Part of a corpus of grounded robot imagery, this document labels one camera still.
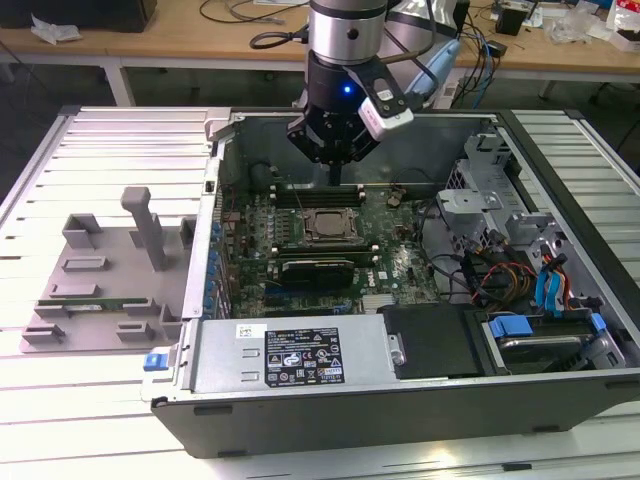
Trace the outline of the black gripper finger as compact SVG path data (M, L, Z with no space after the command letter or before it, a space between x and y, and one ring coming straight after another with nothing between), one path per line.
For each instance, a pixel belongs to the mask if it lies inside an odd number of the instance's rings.
M344 133L335 142L335 185L341 184L342 167L344 165L360 162L378 145L379 142L372 137L366 127L347 124Z
M337 185L335 141L332 128L326 127L330 120L326 112L304 112L287 126L288 140L311 162L328 165L328 185Z

